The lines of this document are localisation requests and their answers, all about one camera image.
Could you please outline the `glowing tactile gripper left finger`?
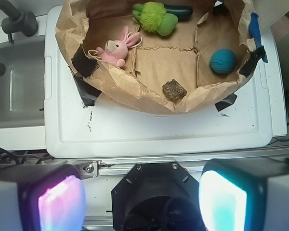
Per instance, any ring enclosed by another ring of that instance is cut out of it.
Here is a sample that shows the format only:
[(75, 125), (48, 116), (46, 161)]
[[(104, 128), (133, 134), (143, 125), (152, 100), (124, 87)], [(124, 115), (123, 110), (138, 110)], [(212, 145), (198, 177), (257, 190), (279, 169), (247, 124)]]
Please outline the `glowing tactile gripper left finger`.
[(0, 164), (0, 231), (80, 231), (85, 214), (75, 166)]

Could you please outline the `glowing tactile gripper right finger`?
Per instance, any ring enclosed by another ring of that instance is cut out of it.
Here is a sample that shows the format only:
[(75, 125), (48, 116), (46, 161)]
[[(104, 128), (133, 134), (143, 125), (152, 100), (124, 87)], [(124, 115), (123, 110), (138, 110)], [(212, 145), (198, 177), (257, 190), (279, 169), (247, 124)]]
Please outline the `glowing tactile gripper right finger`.
[(209, 231), (289, 231), (289, 157), (211, 159), (198, 200)]

